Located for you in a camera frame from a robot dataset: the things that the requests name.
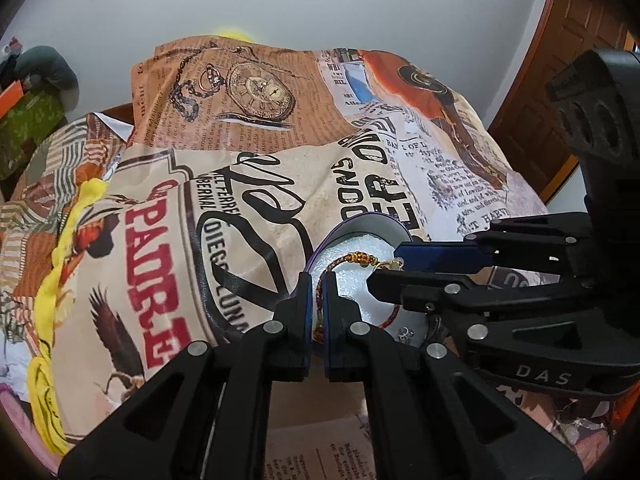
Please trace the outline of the purple heart-shaped tin box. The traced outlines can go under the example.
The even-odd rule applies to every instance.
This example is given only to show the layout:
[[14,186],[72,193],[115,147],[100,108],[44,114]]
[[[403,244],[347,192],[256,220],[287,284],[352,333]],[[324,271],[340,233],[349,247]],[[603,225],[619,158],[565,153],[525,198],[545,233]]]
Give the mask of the purple heart-shaped tin box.
[[341,222],[322,240],[305,268],[314,290],[311,337],[315,344],[323,344],[321,281],[324,274],[332,272],[338,294],[358,304],[364,322],[386,330],[401,344],[398,330],[407,326],[413,336],[405,344],[420,347],[428,332],[426,316],[406,311],[399,304],[378,301],[367,289],[367,278],[375,270],[402,268],[394,251],[409,240],[411,236],[400,222],[377,212],[357,214]]

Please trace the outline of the yellow round object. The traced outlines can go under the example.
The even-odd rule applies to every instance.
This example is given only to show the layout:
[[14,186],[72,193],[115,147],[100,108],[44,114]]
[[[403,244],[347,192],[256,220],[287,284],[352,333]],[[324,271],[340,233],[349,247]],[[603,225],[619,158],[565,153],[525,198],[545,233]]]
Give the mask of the yellow round object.
[[216,35],[224,38],[245,41],[245,42],[253,41],[253,39],[250,38],[250,36],[248,36],[247,34],[244,34],[244,32],[240,32],[239,30],[231,29],[231,28],[219,29],[216,31]]

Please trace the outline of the newspaper print bed cover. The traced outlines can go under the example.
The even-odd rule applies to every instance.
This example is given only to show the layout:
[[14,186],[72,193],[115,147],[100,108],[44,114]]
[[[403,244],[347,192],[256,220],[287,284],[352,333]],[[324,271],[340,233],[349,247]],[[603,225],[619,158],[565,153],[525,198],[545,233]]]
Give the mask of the newspaper print bed cover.
[[330,232],[543,214],[469,102],[384,51],[164,44],[134,117],[36,149],[1,209],[1,430],[47,476],[191,341],[271,318]]

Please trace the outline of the orange box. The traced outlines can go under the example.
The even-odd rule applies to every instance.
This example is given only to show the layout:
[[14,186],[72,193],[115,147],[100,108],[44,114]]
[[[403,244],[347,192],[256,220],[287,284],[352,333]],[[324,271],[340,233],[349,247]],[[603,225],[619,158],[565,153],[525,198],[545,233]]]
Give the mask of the orange box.
[[13,81],[8,85],[8,88],[4,89],[0,94],[0,118],[3,118],[8,114],[8,111],[14,107],[21,98],[24,96],[24,91],[21,81]]

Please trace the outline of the grey plush pillow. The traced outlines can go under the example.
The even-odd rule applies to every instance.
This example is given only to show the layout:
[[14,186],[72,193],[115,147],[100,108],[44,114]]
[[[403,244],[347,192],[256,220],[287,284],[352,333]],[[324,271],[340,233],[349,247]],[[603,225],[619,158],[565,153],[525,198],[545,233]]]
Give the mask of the grey plush pillow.
[[78,105],[76,73],[54,47],[37,46],[23,51],[16,59],[14,75],[28,90],[51,87],[58,92],[66,112]]

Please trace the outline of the wooden door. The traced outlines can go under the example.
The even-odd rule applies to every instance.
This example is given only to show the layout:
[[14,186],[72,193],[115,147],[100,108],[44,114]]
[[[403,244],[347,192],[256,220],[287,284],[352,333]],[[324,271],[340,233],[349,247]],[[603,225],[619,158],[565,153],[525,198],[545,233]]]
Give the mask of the wooden door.
[[594,50],[625,50],[629,25],[605,0],[546,0],[534,38],[489,127],[511,167],[547,203],[574,174],[572,148],[604,141],[593,105],[576,102],[593,83],[582,69]]

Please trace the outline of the green patterned bag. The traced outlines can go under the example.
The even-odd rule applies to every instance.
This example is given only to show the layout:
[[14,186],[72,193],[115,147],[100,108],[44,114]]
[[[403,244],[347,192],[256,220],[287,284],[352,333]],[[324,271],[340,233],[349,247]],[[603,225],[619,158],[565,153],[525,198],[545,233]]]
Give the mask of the green patterned bag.
[[63,104],[48,88],[27,92],[1,118],[1,179],[26,164],[65,119]]

